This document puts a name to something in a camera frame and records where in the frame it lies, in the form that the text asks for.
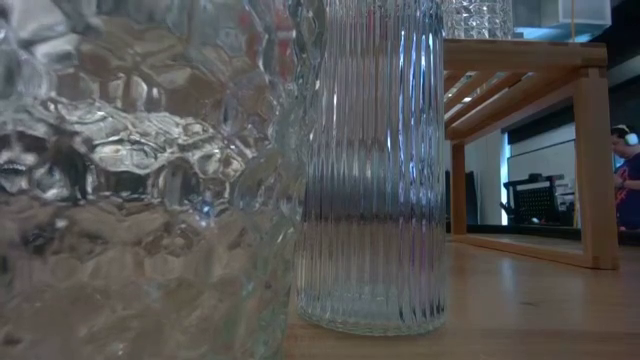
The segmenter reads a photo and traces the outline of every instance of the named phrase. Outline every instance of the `shelf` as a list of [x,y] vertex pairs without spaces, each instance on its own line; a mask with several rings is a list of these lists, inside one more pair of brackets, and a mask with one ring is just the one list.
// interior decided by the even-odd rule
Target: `shelf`
[[583,69],[607,65],[607,49],[592,43],[445,40],[445,128],[471,142],[571,96],[563,89]]
[[[618,267],[607,50],[600,44],[446,40],[445,130],[454,241],[594,269]],[[465,145],[573,98],[582,251],[467,234]]]
[[537,259],[592,267],[579,242],[527,235],[458,235],[452,241]]

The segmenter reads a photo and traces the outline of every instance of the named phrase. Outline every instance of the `textured glass vase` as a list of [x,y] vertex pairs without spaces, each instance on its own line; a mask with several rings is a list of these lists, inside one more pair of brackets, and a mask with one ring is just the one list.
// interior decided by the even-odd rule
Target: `textured glass vase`
[[443,322],[443,29],[439,0],[328,0],[300,315],[371,335]]
[[443,0],[445,36],[452,39],[510,39],[512,0]]
[[324,15],[0,1],[0,359],[281,357]]

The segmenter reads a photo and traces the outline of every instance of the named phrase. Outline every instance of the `desk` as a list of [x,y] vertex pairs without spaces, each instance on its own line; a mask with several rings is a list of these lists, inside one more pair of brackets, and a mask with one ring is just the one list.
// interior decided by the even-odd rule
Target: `desk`
[[621,270],[594,271],[448,245],[449,319],[421,337],[372,338],[325,330],[295,316],[287,360],[640,359],[640,249]]

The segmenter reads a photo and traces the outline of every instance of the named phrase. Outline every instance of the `person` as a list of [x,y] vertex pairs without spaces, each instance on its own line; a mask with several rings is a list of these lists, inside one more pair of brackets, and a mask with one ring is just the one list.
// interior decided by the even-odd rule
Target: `person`
[[631,126],[611,128],[613,153],[624,162],[615,170],[616,212],[622,230],[640,230],[640,140]]

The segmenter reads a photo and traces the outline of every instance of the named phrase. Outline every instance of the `wooden table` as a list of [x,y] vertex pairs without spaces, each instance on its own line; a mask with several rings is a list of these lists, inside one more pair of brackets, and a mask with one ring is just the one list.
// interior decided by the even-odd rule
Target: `wooden table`
[[640,359],[640,249],[594,271],[448,245],[449,318],[421,337],[373,338],[304,323],[292,307],[286,359]]
[[[606,47],[448,39],[444,42],[444,68],[453,241],[586,268],[617,269],[613,177],[606,171],[613,169]],[[541,249],[467,234],[465,145],[568,99],[573,99],[576,125],[576,188],[583,251]]]

